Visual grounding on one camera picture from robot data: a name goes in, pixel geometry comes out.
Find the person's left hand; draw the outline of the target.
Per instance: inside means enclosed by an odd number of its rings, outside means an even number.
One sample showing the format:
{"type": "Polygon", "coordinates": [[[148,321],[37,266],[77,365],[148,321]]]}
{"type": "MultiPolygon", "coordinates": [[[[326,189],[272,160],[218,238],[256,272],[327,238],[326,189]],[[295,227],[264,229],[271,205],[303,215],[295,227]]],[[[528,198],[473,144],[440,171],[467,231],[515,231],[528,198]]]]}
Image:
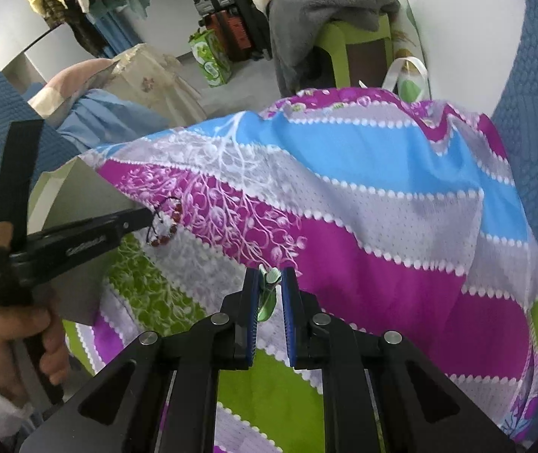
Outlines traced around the person's left hand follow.
{"type": "Polygon", "coordinates": [[[21,407],[27,394],[13,360],[11,342],[40,335],[40,370],[52,385],[61,385],[70,372],[69,353],[61,319],[43,307],[0,307],[0,395],[21,407]]]}

